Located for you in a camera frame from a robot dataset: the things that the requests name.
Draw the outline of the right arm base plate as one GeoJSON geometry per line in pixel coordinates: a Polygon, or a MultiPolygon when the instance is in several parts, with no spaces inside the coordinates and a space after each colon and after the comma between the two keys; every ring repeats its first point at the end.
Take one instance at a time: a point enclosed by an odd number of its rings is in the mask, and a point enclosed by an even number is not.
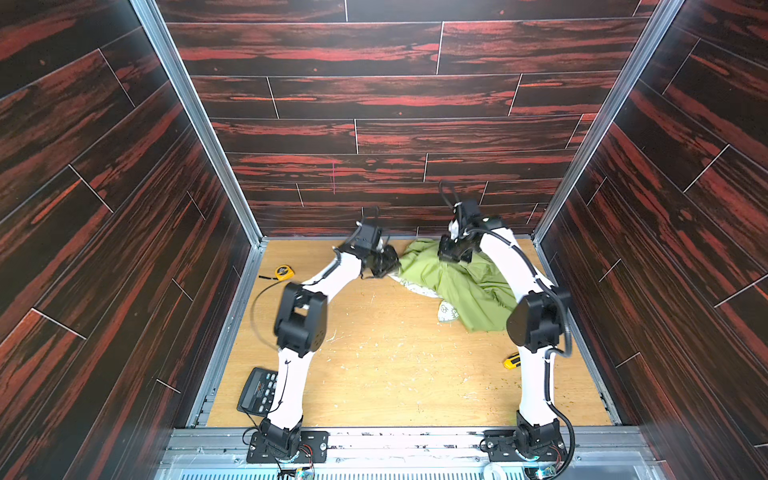
{"type": "Polygon", "coordinates": [[[486,430],[479,447],[491,462],[557,463],[567,456],[560,434],[525,429],[486,430]]]}

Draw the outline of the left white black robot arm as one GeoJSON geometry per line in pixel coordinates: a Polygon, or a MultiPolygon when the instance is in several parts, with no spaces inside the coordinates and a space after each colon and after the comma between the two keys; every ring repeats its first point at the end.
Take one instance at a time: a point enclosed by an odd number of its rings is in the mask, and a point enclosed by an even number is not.
{"type": "Polygon", "coordinates": [[[329,304],[366,270],[373,278],[383,278],[399,267],[394,247],[373,220],[359,221],[333,252],[333,261],[316,275],[303,283],[288,283],[279,303],[273,328],[276,391],[254,436],[279,460],[291,460],[300,451],[304,390],[313,356],[326,338],[329,304]]]}

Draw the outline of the green jacket with printed lining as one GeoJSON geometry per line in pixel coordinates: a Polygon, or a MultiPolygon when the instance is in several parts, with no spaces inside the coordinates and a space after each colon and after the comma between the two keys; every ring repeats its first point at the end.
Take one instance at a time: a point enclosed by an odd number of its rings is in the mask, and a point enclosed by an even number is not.
{"type": "Polygon", "coordinates": [[[451,263],[438,257],[437,239],[417,239],[399,258],[390,276],[408,290],[442,300],[438,317],[459,320],[469,332],[499,332],[518,300],[536,290],[521,256],[511,254],[513,266],[499,269],[486,254],[475,252],[469,262],[451,263]]]}

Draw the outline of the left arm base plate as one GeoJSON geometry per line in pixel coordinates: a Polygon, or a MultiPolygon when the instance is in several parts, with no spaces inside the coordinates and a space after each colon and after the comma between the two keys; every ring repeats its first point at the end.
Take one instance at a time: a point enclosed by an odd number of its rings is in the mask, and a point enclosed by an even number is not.
{"type": "Polygon", "coordinates": [[[326,462],[330,433],[322,430],[304,430],[280,433],[276,439],[254,433],[246,454],[247,464],[326,462]]]}

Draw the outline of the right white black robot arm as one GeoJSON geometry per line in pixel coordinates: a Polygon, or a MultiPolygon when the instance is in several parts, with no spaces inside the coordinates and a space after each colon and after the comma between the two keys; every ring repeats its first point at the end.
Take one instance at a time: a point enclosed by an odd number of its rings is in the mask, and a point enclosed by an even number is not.
{"type": "Polygon", "coordinates": [[[487,256],[502,274],[516,306],[506,330],[518,349],[522,394],[513,441],[518,455],[542,460],[557,452],[566,459],[561,425],[566,419],[554,404],[554,357],[572,353],[567,327],[571,295],[546,279],[522,251],[512,230],[498,217],[480,212],[474,200],[455,201],[449,232],[441,237],[438,258],[457,263],[475,252],[487,256]]]}

